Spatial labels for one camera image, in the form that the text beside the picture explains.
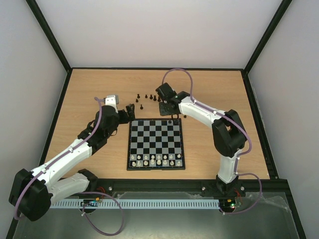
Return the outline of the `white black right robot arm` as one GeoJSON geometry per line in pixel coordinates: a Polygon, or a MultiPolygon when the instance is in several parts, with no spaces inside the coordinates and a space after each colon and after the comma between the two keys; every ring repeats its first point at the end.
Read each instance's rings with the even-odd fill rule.
{"type": "Polygon", "coordinates": [[[197,101],[185,91],[176,93],[168,83],[156,89],[161,116],[185,115],[196,119],[212,130],[213,143],[220,154],[220,167],[216,187],[223,195],[235,189],[238,180],[237,167],[248,134],[235,110],[221,111],[197,101]]]}

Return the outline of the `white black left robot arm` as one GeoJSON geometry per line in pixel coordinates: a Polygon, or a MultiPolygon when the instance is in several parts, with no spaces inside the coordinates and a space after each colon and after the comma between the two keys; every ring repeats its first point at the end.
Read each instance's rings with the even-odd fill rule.
{"type": "Polygon", "coordinates": [[[92,173],[83,170],[66,179],[61,177],[107,144],[119,125],[134,119],[133,104],[120,111],[116,104],[99,105],[96,118],[64,151],[31,171],[21,169],[16,173],[9,195],[9,202],[14,206],[13,217],[36,221],[55,202],[86,191],[93,185],[90,182],[92,173]]]}

